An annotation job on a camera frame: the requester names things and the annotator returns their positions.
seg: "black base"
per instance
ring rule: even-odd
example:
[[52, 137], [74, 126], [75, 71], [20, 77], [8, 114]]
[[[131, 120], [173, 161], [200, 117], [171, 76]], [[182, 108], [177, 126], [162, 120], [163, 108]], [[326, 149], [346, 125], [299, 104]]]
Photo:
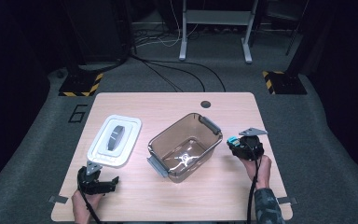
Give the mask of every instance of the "black base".
[[307, 91], [298, 77], [289, 77], [284, 72], [263, 72], [270, 94], [305, 95]]
[[98, 89], [103, 74], [81, 72], [68, 76], [60, 87], [60, 96], [91, 96]]

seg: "white desk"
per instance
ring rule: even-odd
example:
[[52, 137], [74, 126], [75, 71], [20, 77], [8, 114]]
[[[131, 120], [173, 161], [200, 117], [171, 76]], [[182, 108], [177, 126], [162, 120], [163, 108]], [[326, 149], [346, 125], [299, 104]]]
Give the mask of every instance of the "white desk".
[[[200, 103], [209, 101], [211, 107]], [[200, 113], [222, 130], [223, 141], [212, 157], [180, 184], [163, 178], [147, 162], [148, 142], [189, 113]], [[265, 130], [254, 96], [248, 92], [139, 92], [100, 93], [96, 96], [60, 195], [70, 198], [76, 175], [86, 165], [87, 152], [110, 115], [138, 118], [143, 126], [128, 162], [121, 168], [104, 167], [100, 181], [119, 176], [115, 192], [106, 194], [96, 211], [101, 221], [223, 221], [245, 220], [251, 180], [243, 164], [232, 156], [227, 139], [250, 127]], [[265, 154], [272, 159], [270, 187], [286, 197], [269, 138], [260, 135]], [[283, 218], [293, 215], [281, 204]], [[72, 202], [56, 203], [54, 221], [73, 221]]]
[[186, 0], [183, 0], [183, 32], [182, 45], [180, 48], [179, 60], [186, 59], [187, 50], [187, 24], [223, 24], [223, 25], [246, 25], [245, 37], [241, 39], [243, 54], [246, 63], [252, 63], [251, 51], [249, 50], [249, 36], [255, 19], [255, 10], [258, 0], [254, 0], [251, 11], [212, 11], [212, 10], [188, 10]]

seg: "blue component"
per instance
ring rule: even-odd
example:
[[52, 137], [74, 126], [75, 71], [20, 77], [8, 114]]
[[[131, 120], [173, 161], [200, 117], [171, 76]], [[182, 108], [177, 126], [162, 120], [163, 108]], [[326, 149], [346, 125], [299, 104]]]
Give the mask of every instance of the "blue component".
[[234, 147], [238, 147], [240, 145], [240, 140], [238, 140], [236, 136], [229, 137], [227, 142], [234, 145]]

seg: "lid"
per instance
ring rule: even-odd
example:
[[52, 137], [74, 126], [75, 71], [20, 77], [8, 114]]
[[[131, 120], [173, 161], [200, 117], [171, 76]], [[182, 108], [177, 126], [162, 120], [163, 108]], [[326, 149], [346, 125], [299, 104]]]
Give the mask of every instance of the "lid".
[[109, 116], [89, 148], [89, 161], [111, 167], [121, 166], [129, 158], [141, 127], [139, 119]]

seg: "container handle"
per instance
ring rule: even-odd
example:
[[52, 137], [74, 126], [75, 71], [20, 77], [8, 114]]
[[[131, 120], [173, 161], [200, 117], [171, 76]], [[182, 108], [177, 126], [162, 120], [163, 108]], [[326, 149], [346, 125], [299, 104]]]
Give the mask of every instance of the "container handle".
[[211, 129], [214, 135], [218, 135], [221, 132], [221, 129], [207, 117], [199, 116], [199, 121]]
[[147, 161], [157, 171], [157, 173], [159, 175], [161, 175], [162, 177], [168, 176], [168, 172], [164, 169], [164, 167], [162, 167], [162, 165], [158, 162], [156, 157], [151, 156], [151, 157], [147, 158]]

